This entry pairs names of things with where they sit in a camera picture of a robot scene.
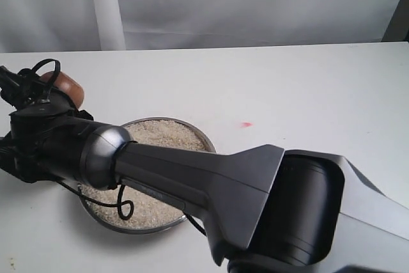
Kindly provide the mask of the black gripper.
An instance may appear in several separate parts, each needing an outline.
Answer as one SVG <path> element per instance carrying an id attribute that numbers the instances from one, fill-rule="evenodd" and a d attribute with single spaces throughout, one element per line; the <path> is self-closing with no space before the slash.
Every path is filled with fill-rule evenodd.
<path id="1" fill-rule="evenodd" d="M 51 93 L 64 96 L 68 103 L 52 104 Z M 86 182 L 85 158 L 91 135 L 99 128 L 94 117 L 79 111 L 59 90 L 52 90 L 47 98 L 40 92 L 12 93 L 8 103 L 16 110 L 10 114 L 11 132 L 1 137 L 1 169 L 28 183 Z"/>

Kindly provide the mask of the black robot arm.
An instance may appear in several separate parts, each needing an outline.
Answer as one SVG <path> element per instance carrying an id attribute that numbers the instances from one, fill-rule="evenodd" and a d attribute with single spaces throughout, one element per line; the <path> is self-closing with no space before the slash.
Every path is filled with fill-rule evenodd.
<path id="1" fill-rule="evenodd" d="M 196 217 L 230 272 L 407 272 L 408 209 L 340 155 L 263 145 L 231 155 L 136 143 L 64 94 L 1 91 L 2 168 L 24 182 L 128 186 Z"/>

